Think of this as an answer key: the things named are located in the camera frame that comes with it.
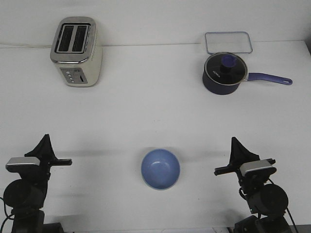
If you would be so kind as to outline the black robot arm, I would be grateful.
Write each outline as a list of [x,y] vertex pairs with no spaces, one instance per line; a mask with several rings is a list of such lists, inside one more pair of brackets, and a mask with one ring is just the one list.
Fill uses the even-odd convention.
[[13,233],[63,233],[61,223],[44,223],[45,213],[41,209],[48,192],[51,167],[70,166],[71,159],[58,159],[52,149],[49,134],[45,134],[38,145],[23,157],[12,157],[5,165],[20,179],[11,182],[1,198],[6,218],[0,231],[3,232],[7,220],[12,220]]
[[270,181],[276,173],[276,161],[260,159],[236,138],[231,138],[231,152],[227,166],[215,168],[216,176],[236,173],[239,195],[247,202],[251,216],[235,223],[234,233],[290,233],[284,218],[289,199],[286,192]]

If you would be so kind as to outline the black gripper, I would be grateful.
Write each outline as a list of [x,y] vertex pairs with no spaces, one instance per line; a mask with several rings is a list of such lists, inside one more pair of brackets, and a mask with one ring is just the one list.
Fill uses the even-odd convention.
[[45,134],[38,145],[24,155],[36,159],[35,162],[23,165],[20,177],[31,183],[47,182],[50,179],[52,166],[71,166],[71,159],[57,159],[52,149],[49,134]]
[[244,163],[258,160],[259,156],[257,154],[250,152],[241,144],[241,142],[236,137],[232,137],[229,164],[227,166],[215,168],[214,174],[217,176],[232,172],[236,173],[239,185],[243,193],[252,194],[255,193],[256,190],[259,190],[262,186],[264,186],[264,184],[269,180],[270,176],[268,177],[268,176],[253,175],[250,177],[243,177],[241,175],[239,168]]

